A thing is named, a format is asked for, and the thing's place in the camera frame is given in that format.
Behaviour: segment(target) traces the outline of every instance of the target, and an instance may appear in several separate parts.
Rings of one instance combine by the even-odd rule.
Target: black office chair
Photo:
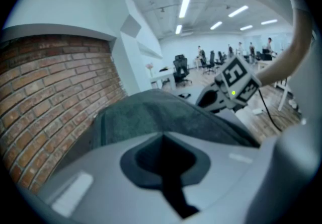
[[[261,53],[259,51],[256,51],[256,59],[257,60],[261,60],[262,59]]]
[[[210,72],[215,72],[214,71],[214,67],[215,67],[215,53],[213,52],[213,50],[210,52],[210,61],[209,61],[209,65],[207,65],[208,70],[205,71],[204,73],[210,73]]]
[[[187,62],[188,60],[186,58],[176,59],[173,61],[173,64],[176,67],[176,72],[173,74],[176,84],[184,83],[183,86],[186,86],[186,82],[190,82],[192,84],[191,80],[185,79],[185,77],[189,74]]]
[[[175,60],[183,59],[183,58],[185,58],[185,56],[183,54],[175,56]]]

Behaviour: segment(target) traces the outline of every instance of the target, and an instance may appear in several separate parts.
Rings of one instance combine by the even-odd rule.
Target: gray fabric cover
[[[227,121],[162,90],[132,95],[100,111],[86,135],[92,148],[136,136],[173,131],[231,145],[259,147],[259,143]]]

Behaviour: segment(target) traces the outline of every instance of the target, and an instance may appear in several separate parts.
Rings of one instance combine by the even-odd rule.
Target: ceiling light
[[[182,0],[179,18],[185,17],[189,2],[190,0]]]
[[[273,20],[261,22],[261,25],[267,25],[267,24],[272,24],[272,23],[276,23],[276,22],[277,22],[277,19],[273,19]]]
[[[210,29],[213,30],[213,29],[217,28],[221,24],[222,24],[222,22],[218,22],[218,23],[214,24],[213,26],[211,26]]]
[[[247,30],[247,29],[250,29],[252,28],[253,26],[252,25],[247,25],[245,27],[242,27],[240,30],[243,31],[243,30]]]
[[[176,29],[176,34],[179,34],[181,32],[182,25],[178,25]]]
[[[240,9],[237,9],[236,11],[232,12],[230,15],[228,15],[229,17],[234,17],[235,15],[239,14],[240,12],[244,11],[248,9],[248,6],[243,6]]]

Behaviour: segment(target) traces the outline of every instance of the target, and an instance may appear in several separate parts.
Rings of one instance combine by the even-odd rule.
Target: black cable
[[[261,90],[260,90],[260,89],[258,89],[258,91],[260,92],[260,96],[261,96],[262,101],[263,101],[263,103],[264,103],[264,106],[265,106],[265,109],[266,109],[266,111],[267,111],[267,114],[268,114],[268,116],[270,117],[270,120],[272,121],[273,125],[277,128],[277,130],[279,130],[280,132],[282,132],[282,130],[281,130],[281,129],[280,129],[280,128],[275,124],[274,120],[272,119],[271,114],[270,114],[270,112],[268,111],[268,108],[266,107],[266,104],[265,104],[265,101],[264,101],[263,95],[262,95],[262,93],[261,93]]]

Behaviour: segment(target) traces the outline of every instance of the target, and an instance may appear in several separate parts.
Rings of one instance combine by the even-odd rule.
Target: brick wall
[[[0,154],[36,192],[102,108],[125,97],[107,41],[30,36],[2,44]]]

